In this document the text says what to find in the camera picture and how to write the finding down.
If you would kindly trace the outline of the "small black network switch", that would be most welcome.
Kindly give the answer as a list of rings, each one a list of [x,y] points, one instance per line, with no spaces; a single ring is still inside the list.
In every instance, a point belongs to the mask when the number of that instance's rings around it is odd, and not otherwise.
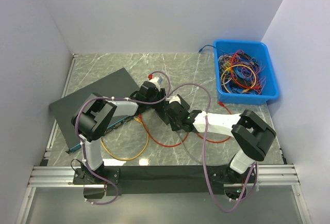
[[[181,105],[186,109],[190,109],[190,105],[180,96],[181,98]],[[169,105],[169,103],[165,99],[165,106],[164,108],[155,108],[155,112],[159,116],[159,118],[166,124],[168,125],[170,123],[169,117],[166,115],[165,108]]]

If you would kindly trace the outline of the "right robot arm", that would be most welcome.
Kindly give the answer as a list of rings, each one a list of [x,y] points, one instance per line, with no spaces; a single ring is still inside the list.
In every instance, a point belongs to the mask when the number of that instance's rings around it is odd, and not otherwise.
[[[233,137],[240,150],[227,169],[227,177],[239,182],[253,162],[262,162],[268,153],[276,132],[255,112],[246,109],[241,114],[213,114],[202,110],[188,110],[178,101],[165,108],[171,129],[187,133],[216,133]]]

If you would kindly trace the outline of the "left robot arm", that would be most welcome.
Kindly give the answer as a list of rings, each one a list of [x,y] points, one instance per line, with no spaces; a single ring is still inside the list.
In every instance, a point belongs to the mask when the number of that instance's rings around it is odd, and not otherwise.
[[[88,169],[85,177],[96,184],[103,179],[103,158],[101,137],[114,117],[133,117],[142,114],[150,107],[158,107],[165,91],[160,87],[162,78],[154,77],[145,81],[140,89],[128,98],[106,98],[97,93],[91,94],[86,103],[73,116],[72,124],[83,149],[82,163]]]

